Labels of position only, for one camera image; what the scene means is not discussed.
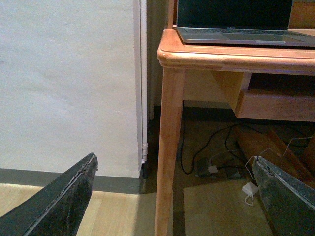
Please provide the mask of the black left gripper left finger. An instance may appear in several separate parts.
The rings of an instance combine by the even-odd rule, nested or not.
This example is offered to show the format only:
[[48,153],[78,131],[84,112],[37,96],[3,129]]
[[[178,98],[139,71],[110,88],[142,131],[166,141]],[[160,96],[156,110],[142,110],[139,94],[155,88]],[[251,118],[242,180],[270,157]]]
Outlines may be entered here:
[[97,156],[88,154],[0,218],[2,236],[74,236],[93,192]]

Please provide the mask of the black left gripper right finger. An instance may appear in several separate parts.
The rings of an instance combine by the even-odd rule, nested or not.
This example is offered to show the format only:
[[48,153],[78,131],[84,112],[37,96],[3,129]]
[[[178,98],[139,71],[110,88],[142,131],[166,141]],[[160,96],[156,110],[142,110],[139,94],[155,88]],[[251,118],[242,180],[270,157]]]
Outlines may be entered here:
[[315,190],[261,156],[252,171],[259,194],[280,236],[315,234]]

